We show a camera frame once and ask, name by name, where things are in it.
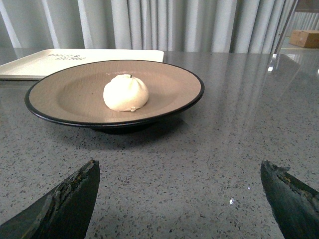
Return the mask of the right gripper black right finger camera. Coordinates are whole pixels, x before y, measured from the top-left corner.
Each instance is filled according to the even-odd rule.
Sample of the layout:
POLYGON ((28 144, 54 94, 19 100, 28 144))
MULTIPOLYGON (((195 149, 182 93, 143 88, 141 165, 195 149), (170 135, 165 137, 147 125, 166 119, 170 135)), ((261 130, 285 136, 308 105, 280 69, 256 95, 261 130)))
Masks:
POLYGON ((319 237, 319 192, 270 161, 261 163, 261 181, 273 216, 286 239, 319 237))

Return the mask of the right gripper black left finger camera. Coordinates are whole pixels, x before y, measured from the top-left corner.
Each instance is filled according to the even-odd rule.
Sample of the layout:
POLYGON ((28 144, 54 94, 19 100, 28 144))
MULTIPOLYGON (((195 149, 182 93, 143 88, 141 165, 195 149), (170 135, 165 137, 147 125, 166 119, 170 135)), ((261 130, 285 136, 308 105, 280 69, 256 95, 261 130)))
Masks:
POLYGON ((90 160, 28 208, 3 223, 2 239, 83 239, 100 183, 99 162, 90 160))

